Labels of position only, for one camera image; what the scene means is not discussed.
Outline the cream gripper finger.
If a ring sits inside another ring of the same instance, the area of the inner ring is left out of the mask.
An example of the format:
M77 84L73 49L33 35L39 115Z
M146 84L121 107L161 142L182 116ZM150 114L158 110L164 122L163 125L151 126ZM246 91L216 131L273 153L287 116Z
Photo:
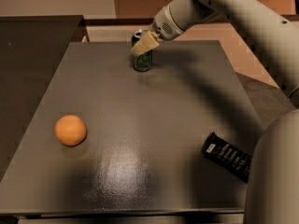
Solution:
M148 51L156 49L162 39L155 32L146 32L141 38L133 45L131 52L134 56L140 56Z
M140 38L143 37L152 37L151 31L150 30L140 30Z

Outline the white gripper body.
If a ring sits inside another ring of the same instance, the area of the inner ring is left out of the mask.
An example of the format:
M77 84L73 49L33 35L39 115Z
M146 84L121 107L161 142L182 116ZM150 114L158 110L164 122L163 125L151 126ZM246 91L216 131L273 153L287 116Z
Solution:
M163 41L172 41L184 33L180 29L170 12L170 6L163 7L155 16L149 30Z

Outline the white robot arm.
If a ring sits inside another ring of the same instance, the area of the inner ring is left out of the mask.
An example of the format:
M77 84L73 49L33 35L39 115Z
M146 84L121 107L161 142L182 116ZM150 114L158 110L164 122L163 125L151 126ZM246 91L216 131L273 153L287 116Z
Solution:
M173 0L132 48L137 56L195 24L225 18L242 46L225 47L233 68L276 85L299 103L299 28L258 0ZM254 149L244 224L299 224L299 110L272 122Z

